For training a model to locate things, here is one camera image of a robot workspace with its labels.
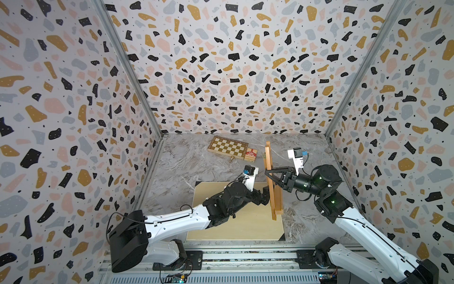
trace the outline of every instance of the white bracket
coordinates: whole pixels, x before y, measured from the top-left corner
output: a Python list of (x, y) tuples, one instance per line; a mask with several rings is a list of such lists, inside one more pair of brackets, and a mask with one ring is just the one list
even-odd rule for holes
[(243, 171), (243, 184), (247, 187), (247, 189), (249, 191), (253, 191), (254, 190), (254, 182), (255, 182), (255, 177), (257, 176), (258, 174), (258, 167), (255, 167), (255, 170), (254, 170), (254, 174), (253, 175), (249, 175), (249, 174), (246, 174), (244, 171)]
[(287, 154), (289, 159), (293, 159), (296, 170), (303, 168), (303, 160), (307, 157), (307, 151), (302, 151), (301, 148), (293, 148), (287, 150)]

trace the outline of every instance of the wooden board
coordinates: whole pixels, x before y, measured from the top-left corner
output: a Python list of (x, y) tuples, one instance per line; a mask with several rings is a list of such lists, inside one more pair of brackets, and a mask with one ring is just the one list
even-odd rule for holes
[[(195, 188), (193, 206), (207, 197), (222, 192), (228, 182), (201, 182)], [(262, 191), (264, 182), (256, 182), (254, 188)], [(187, 240), (279, 240), (284, 234), (282, 218), (277, 222), (270, 218), (270, 204), (255, 205), (250, 202), (222, 225), (205, 230), (189, 231)]]
[[(272, 169), (273, 167), (273, 158), (271, 155), (271, 144), (269, 141), (266, 142), (265, 146), (265, 168)], [(284, 214), (284, 203), (282, 198), (282, 189), (275, 185), (274, 182), (270, 179), (266, 179), (268, 182), (268, 187), (270, 188), (270, 204), (271, 204), (271, 216), (273, 220), (276, 220), (276, 215)]]
[(208, 152), (244, 159), (248, 143), (215, 136), (208, 146)]

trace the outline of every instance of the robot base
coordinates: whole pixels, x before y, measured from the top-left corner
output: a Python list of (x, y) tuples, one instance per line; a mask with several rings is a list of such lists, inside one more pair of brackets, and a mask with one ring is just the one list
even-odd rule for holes
[(300, 269), (319, 269), (314, 261), (314, 249), (299, 249), (296, 251), (295, 262), (298, 263)]
[(180, 265), (180, 267), (174, 267), (174, 265), (163, 265), (159, 263), (153, 263), (153, 270), (154, 271), (171, 271), (171, 270), (181, 270), (185, 269), (188, 273), (191, 271), (191, 266), (192, 270), (201, 270), (202, 269), (202, 261), (203, 261), (203, 252), (201, 250), (187, 250), (186, 251), (186, 262), (187, 262), (187, 267), (185, 267), (186, 264)]

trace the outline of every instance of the chessboard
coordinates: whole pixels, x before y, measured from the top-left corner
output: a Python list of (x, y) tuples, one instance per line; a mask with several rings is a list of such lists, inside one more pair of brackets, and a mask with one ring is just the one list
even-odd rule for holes
[(208, 151), (243, 160), (247, 145), (248, 143), (215, 136), (210, 142)]

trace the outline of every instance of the black motor housing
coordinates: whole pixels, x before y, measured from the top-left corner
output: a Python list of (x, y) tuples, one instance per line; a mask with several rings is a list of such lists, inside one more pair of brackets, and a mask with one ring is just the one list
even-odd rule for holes
[(330, 192), (334, 192), (341, 182), (342, 179), (336, 168), (333, 165), (324, 164), (319, 166), (312, 178), (306, 174), (299, 174), (293, 187), (298, 191), (320, 196), (323, 189), (329, 188)]
[(138, 265), (147, 253), (148, 237), (142, 210), (131, 212), (109, 234), (112, 272), (122, 272)]
[(269, 201), (268, 187), (264, 187), (262, 192), (256, 189), (249, 191), (242, 182), (234, 182), (223, 192), (213, 195), (202, 203), (207, 208), (208, 219), (211, 221), (207, 229), (227, 222), (230, 216), (235, 218), (235, 213), (249, 202), (267, 205)]

